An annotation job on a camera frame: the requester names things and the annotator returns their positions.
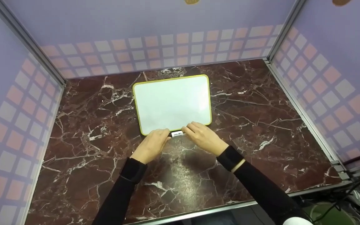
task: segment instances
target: purple wall panel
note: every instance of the purple wall panel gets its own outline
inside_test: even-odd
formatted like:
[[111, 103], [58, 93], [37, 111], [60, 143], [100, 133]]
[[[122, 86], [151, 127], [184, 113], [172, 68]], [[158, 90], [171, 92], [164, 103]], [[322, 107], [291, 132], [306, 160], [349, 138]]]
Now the purple wall panel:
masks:
[[26, 213], [61, 91], [0, 20], [0, 225]]
[[267, 56], [294, 0], [5, 0], [65, 78]]
[[308, 1], [274, 64], [340, 158], [360, 156], [360, 1]]

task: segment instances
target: hand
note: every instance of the hand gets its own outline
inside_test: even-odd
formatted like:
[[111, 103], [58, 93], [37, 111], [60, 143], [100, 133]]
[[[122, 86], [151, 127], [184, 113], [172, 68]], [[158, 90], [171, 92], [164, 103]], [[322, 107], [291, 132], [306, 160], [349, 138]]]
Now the hand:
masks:
[[169, 141], [169, 133], [169, 129], [157, 129], [151, 131], [130, 158], [134, 158], [143, 164], [147, 164], [154, 160], [154, 158], [162, 152], [166, 142]]
[[187, 124], [186, 127], [182, 127], [182, 131], [194, 144], [216, 156], [219, 156], [229, 146], [213, 130], [198, 122]]

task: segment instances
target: floor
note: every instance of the floor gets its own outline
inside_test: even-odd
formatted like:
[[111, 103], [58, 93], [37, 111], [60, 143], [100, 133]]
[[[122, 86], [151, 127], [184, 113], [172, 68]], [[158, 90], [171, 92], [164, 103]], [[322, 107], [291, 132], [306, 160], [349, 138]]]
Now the floor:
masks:
[[[26, 224], [90, 224], [143, 139], [134, 83], [206, 74], [210, 128], [285, 192], [341, 182], [263, 60], [69, 80]], [[125, 224], [253, 198], [213, 155], [172, 138], [130, 201]]]

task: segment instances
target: green object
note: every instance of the green object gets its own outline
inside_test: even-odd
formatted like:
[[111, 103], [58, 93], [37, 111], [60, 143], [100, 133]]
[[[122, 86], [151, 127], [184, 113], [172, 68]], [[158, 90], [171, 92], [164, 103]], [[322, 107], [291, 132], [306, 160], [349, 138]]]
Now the green object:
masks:
[[[321, 217], [331, 206], [333, 206], [330, 202], [319, 202], [315, 205], [304, 208], [304, 211], [310, 216], [310, 218], [315, 221], [319, 217]], [[330, 210], [327, 215], [316, 222], [315, 225], [334, 225], [334, 224], [342, 224], [342, 225], [356, 225], [355, 220], [343, 209], [339, 211], [336, 208]]]

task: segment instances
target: left hand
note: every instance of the left hand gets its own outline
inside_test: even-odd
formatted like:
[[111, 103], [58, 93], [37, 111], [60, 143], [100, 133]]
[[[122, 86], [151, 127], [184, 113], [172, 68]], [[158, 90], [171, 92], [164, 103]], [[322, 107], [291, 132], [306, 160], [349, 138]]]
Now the left hand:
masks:
[[154, 160], [162, 152], [166, 142], [170, 140], [169, 134], [169, 129], [151, 131], [130, 158], [134, 158], [143, 164]]

